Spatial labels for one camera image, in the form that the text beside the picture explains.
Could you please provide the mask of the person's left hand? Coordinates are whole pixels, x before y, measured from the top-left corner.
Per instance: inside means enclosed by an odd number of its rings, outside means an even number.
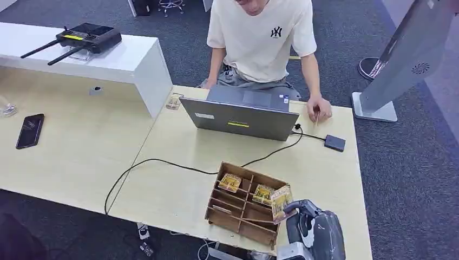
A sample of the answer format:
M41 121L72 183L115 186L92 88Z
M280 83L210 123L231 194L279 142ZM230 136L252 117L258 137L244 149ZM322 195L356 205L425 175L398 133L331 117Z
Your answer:
M325 100L320 94L311 94L306 108L308 116L313 122L322 122L332 117L330 102Z

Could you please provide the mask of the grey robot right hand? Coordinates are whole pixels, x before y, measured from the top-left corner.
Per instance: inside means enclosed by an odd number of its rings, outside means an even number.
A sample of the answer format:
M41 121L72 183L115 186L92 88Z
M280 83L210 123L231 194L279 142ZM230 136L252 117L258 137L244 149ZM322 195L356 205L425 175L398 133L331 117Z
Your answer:
M277 259L346 259L344 237L338 216L308 200L287 204L288 245L277 249Z

